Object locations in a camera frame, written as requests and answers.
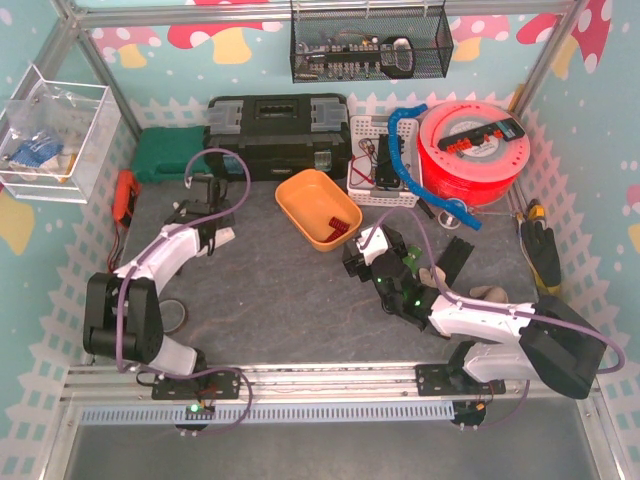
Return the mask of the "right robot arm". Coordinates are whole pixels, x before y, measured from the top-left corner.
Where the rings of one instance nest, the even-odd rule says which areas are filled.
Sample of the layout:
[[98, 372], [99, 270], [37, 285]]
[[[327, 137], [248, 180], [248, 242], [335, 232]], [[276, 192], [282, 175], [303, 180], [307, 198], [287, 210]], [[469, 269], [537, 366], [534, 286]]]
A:
[[497, 303], [464, 297], [451, 286], [474, 247], [453, 238], [436, 267], [444, 277], [428, 284], [412, 272], [402, 235], [381, 225], [370, 227], [343, 248], [351, 277], [372, 282], [382, 309], [421, 331], [441, 338], [465, 335], [449, 362], [459, 380], [539, 380], [572, 399], [586, 398], [597, 376], [606, 344], [594, 328], [559, 298], [534, 303]]

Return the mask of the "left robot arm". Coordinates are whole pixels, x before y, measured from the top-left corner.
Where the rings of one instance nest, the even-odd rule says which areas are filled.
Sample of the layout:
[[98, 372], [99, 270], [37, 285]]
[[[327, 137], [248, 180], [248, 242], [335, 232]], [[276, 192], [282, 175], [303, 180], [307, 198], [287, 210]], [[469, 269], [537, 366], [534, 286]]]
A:
[[114, 272], [92, 275], [83, 325], [87, 353], [184, 377], [200, 368], [198, 351], [165, 333], [159, 294], [187, 261], [214, 253], [225, 196], [220, 180], [195, 175], [188, 198], [150, 245]]

